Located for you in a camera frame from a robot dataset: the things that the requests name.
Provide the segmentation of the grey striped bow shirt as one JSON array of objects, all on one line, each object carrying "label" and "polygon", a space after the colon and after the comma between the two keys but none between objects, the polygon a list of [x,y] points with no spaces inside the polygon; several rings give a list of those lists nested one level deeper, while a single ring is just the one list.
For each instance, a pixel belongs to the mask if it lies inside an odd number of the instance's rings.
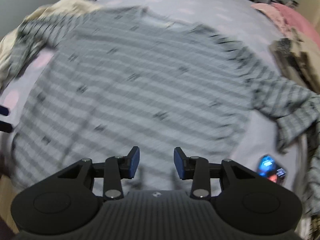
[{"label": "grey striped bow shirt", "polygon": [[133,146],[143,154],[138,187],[178,188],[172,150],[227,158],[252,109],[277,123],[278,150],[319,124],[318,95],[203,24],[168,23],[139,7],[97,10],[54,49],[16,127],[18,190]]}]

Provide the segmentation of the glowing smartphone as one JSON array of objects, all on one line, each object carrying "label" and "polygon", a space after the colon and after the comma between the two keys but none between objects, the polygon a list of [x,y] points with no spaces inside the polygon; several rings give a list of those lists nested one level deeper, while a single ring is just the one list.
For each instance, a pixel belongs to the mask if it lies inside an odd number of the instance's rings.
[{"label": "glowing smartphone", "polygon": [[270,155],[265,155],[259,161],[257,174],[278,185],[283,185],[287,172]]}]

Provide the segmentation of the cream white garment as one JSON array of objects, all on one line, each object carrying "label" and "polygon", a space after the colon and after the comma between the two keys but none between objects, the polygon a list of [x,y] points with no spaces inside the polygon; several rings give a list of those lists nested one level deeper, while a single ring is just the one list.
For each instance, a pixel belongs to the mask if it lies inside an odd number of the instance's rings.
[{"label": "cream white garment", "polygon": [[1,40],[1,90],[22,74],[43,47],[55,48],[68,32],[101,8],[93,0],[60,0],[25,17]]}]

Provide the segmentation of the polka dot bed sheet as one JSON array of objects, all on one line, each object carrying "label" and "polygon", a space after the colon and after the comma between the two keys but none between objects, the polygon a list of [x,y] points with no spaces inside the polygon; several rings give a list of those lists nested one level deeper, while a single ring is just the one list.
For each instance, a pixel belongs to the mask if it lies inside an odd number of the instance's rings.
[{"label": "polka dot bed sheet", "polygon": [[[100,10],[139,7],[164,17],[168,23],[206,25],[222,35],[242,42],[255,53],[264,65],[279,75],[276,64],[268,52],[268,45],[280,38],[281,34],[262,13],[251,7],[248,0],[97,0],[96,2],[102,6]],[[33,86],[55,52],[54,48],[45,46],[33,61],[24,68],[22,75],[8,85],[1,96],[1,102],[11,108],[9,121],[15,128],[12,134],[2,135],[1,138],[1,149],[9,168],[10,178],[15,170],[15,161],[12,158],[13,140],[16,135],[16,127],[22,116],[23,107]],[[295,193],[300,193],[304,185],[306,170],[305,138],[298,137],[282,151],[277,149],[277,140],[277,123],[258,110],[252,109],[242,140],[227,158],[234,159],[255,170],[261,157],[270,155],[287,172],[284,186]],[[140,152],[141,163],[143,154],[141,150]],[[142,169],[139,165],[134,180],[124,182],[125,191],[143,189],[137,186],[141,173]],[[174,183],[180,184],[178,188],[172,189],[188,190],[190,188],[189,183],[178,179],[175,167],[172,177]]]}]

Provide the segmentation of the folded khaki garment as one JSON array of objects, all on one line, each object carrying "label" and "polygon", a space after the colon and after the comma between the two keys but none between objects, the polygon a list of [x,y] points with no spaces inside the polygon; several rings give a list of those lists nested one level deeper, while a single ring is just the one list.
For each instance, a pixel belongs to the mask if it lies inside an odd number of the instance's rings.
[{"label": "folded khaki garment", "polygon": [[268,48],[282,76],[319,94],[319,47],[313,40],[293,29],[291,37]]}]

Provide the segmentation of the light pink ruffled garment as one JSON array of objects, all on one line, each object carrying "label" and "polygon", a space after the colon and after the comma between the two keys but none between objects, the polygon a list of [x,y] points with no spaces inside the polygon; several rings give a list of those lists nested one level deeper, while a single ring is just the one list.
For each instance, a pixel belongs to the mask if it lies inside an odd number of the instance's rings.
[{"label": "light pink ruffled garment", "polygon": [[266,3],[254,3],[251,7],[269,18],[278,30],[285,36],[291,36],[291,28],[287,24],[284,16],[274,6]]}]

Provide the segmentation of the pink pillow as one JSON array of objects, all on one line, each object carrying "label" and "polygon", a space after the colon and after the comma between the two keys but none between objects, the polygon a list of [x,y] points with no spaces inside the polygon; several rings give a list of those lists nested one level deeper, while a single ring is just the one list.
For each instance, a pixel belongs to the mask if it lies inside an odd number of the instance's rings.
[{"label": "pink pillow", "polygon": [[272,3],[271,5],[282,14],[286,23],[290,27],[294,27],[299,32],[312,39],[319,47],[319,34],[317,33],[313,25],[304,16],[283,4]]}]

